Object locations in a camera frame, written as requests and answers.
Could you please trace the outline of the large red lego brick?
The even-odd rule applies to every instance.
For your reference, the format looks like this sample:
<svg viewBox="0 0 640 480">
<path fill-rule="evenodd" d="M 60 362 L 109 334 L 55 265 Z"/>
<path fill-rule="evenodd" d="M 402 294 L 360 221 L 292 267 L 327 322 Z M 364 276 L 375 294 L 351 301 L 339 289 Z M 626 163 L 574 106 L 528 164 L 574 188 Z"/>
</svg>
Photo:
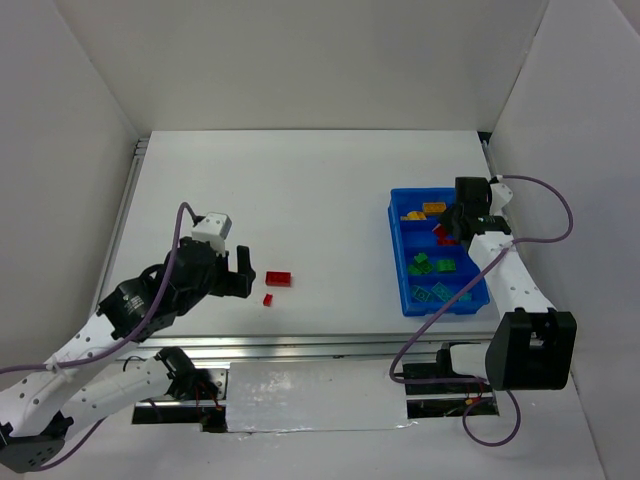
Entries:
<svg viewBox="0 0 640 480">
<path fill-rule="evenodd" d="M 283 271 L 267 271 L 265 275 L 265 284 L 270 287 L 286 287 L 292 286 L 292 274 Z"/>
</svg>

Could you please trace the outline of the orange lego brick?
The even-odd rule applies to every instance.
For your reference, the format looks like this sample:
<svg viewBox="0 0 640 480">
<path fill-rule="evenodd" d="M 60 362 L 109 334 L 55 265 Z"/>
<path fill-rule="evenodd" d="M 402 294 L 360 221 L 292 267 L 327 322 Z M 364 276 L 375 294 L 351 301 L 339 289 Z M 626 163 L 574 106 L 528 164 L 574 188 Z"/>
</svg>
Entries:
<svg viewBox="0 0 640 480">
<path fill-rule="evenodd" d="M 422 204 L 422 211 L 425 216 L 439 216 L 447 210 L 445 202 L 425 202 Z"/>
</svg>

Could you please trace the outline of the green square lego brick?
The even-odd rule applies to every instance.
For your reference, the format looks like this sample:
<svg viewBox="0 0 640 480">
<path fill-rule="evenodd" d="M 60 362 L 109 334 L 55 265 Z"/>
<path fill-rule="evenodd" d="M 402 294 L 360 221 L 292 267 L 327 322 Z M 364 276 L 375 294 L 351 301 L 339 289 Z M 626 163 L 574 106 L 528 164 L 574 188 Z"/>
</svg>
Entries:
<svg viewBox="0 0 640 480">
<path fill-rule="evenodd" d="M 443 258 L 436 261 L 436 270 L 438 273 L 454 273 L 457 271 L 454 259 Z"/>
</svg>

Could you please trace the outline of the yellow lego brick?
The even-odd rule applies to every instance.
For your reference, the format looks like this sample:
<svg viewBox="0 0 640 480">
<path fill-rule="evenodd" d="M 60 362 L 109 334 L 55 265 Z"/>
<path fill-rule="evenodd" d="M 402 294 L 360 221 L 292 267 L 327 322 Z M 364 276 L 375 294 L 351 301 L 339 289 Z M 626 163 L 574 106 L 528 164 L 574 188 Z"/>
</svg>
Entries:
<svg viewBox="0 0 640 480">
<path fill-rule="evenodd" d="M 410 211 L 400 217 L 401 221 L 424 221 L 426 219 L 427 216 L 422 211 Z"/>
</svg>

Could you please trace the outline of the green curved lego brick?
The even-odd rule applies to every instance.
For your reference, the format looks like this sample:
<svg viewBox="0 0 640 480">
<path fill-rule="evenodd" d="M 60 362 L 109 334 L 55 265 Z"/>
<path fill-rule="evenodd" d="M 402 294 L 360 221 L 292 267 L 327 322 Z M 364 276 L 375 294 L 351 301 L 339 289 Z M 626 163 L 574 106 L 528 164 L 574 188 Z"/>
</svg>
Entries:
<svg viewBox="0 0 640 480">
<path fill-rule="evenodd" d="M 414 262 L 416 264 L 423 264 L 428 261 L 428 256 L 424 252 L 420 252 L 414 256 Z"/>
</svg>

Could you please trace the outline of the red flower lego piece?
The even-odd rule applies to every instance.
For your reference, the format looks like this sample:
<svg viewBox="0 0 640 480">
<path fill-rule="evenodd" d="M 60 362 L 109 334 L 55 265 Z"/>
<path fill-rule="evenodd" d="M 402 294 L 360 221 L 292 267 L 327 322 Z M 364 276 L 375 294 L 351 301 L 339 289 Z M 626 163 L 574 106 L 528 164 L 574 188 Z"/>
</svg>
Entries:
<svg viewBox="0 0 640 480">
<path fill-rule="evenodd" d="M 438 224 L 436 227 L 434 227 L 432 232 L 434 233 L 434 235 L 438 239 L 446 238 L 449 235 L 449 233 L 447 232 L 446 228 L 443 225 L 440 225 L 440 224 Z"/>
</svg>

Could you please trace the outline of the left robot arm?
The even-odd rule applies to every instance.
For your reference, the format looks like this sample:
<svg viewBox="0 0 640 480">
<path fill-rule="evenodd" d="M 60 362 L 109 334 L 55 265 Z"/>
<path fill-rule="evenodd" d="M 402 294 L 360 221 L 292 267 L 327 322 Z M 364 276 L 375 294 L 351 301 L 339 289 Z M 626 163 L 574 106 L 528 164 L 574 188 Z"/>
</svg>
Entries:
<svg viewBox="0 0 640 480">
<path fill-rule="evenodd" d="M 208 296 L 247 298 L 256 274 L 246 246 L 236 249 L 236 271 L 218 241 L 183 237 L 164 262 L 121 282 L 84 327 L 40 365 L 1 393 L 1 463 L 15 473 L 59 464 L 57 454 L 84 429 L 139 401 L 220 398 L 218 379 L 197 368 L 179 347 L 164 347 L 124 372 L 95 377 L 154 333 L 173 325 Z"/>
</svg>

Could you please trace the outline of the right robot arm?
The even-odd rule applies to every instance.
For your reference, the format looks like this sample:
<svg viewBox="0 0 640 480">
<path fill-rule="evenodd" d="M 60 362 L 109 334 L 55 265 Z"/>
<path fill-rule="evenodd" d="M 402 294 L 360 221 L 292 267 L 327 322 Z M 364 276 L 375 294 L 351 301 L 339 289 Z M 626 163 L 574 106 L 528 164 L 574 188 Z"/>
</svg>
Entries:
<svg viewBox="0 0 640 480">
<path fill-rule="evenodd" d="M 495 390 L 561 390 L 568 381 L 577 322 L 541 292 L 517 250 L 502 209 L 513 197 L 502 176 L 458 177 L 455 200 L 439 222 L 482 273 L 500 322 L 487 343 L 449 346 L 454 375 Z"/>
</svg>

